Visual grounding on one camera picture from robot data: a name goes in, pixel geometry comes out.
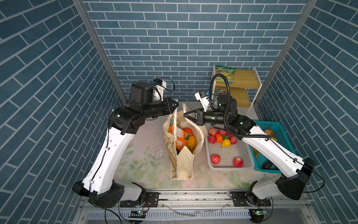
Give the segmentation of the red tomato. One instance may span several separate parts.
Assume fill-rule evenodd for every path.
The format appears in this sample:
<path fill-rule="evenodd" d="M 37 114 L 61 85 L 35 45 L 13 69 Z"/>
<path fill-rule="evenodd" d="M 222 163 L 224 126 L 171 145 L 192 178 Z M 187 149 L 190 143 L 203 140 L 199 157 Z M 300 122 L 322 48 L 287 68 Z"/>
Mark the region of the red tomato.
<path fill-rule="evenodd" d="M 183 129 L 183 131 L 186 132 L 186 134 L 189 135 L 189 136 L 193 135 L 193 131 L 190 128 L 185 128 L 185 129 Z"/>

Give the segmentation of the cream canvas grocery bag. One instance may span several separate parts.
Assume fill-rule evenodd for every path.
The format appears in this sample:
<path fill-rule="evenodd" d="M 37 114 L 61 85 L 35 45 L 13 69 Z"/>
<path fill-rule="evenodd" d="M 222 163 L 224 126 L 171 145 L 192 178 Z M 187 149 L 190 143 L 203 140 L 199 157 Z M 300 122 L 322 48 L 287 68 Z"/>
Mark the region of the cream canvas grocery bag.
<path fill-rule="evenodd" d="M 164 139 L 171 160 L 171 180 L 193 179 L 195 156 L 202 150 L 208 136 L 204 126 L 198 126 L 184 117 L 190 109 L 182 103 L 163 124 Z"/>

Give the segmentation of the orange Fox's candy bag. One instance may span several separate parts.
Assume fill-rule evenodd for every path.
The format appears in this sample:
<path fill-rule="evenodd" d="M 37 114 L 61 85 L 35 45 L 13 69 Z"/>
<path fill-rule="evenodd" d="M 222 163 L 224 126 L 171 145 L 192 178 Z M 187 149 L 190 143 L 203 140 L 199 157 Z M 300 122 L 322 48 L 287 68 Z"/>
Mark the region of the orange Fox's candy bag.
<path fill-rule="evenodd" d="M 175 145 L 177 150 L 182 150 L 184 146 L 186 146 L 186 132 L 184 132 L 181 128 L 176 128 L 174 131 L 174 125 L 170 125 L 169 133 L 175 136 Z"/>

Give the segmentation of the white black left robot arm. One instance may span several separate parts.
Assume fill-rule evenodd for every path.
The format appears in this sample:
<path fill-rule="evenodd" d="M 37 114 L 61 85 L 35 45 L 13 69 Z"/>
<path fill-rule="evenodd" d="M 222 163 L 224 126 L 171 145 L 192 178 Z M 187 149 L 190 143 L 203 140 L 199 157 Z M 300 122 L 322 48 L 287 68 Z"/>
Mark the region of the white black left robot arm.
<path fill-rule="evenodd" d="M 146 189 L 137 184 L 122 185 L 113 178 L 130 141 L 147 120 L 171 115 L 179 106 L 164 97 L 167 83 L 163 78 L 135 81 L 131 85 L 128 102 L 115 109 L 107 121 L 107 133 L 101 149 L 87 176 L 73 184 L 72 190 L 101 209 L 109 209 L 119 202 L 130 206 L 145 205 Z"/>

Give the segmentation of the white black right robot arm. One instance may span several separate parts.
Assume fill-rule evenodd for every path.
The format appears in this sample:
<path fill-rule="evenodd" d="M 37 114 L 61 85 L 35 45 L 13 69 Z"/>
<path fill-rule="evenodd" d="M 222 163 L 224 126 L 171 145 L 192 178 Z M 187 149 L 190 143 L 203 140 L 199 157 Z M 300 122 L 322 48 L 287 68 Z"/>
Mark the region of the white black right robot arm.
<path fill-rule="evenodd" d="M 240 115 L 231 96 L 219 96 L 217 108 L 208 110 L 203 107 L 185 112 L 184 117 L 198 126 L 206 123 L 223 125 L 225 131 L 258 150 L 280 170 L 280 176 L 263 182 L 255 181 L 250 185 L 245 193 L 250 205 L 257 206 L 264 199 L 279 195 L 292 200 L 300 199 L 315 162 L 290 152 L 272 140 L 252 119 Z"/>

